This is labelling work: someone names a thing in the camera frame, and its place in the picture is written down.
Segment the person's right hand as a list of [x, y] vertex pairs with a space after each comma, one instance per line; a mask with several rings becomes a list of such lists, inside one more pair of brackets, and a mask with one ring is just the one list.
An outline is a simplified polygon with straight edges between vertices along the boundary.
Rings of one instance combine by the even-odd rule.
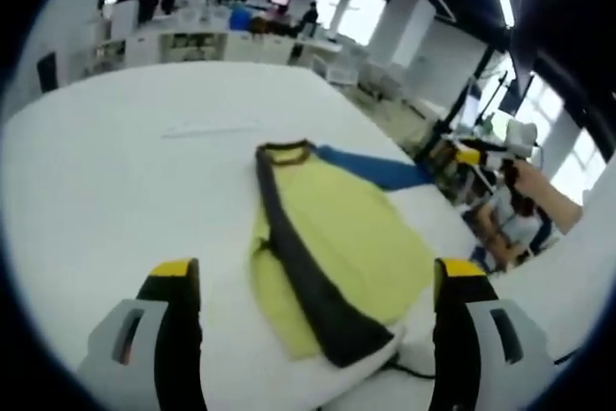
[[516, 170], [514, 188], [524, 196], [535, 198], [544, 180], [541, 172], [524, 160], [515, 160], [513, 167]]

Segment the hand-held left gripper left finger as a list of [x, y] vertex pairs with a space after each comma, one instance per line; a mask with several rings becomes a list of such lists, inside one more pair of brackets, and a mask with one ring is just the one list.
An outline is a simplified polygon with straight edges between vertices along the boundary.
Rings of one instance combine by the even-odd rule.
[[205, 410], [199, 265], [163, 262], [91, 331], [77, 370], [106, 410]]

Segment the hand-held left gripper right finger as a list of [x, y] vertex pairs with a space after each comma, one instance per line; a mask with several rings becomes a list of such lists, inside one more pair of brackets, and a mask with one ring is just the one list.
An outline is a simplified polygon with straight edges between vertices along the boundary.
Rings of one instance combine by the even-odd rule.
[[432, 410], [527, 410], [554, 379], [548, 339], [468, 260], [434, 267]]

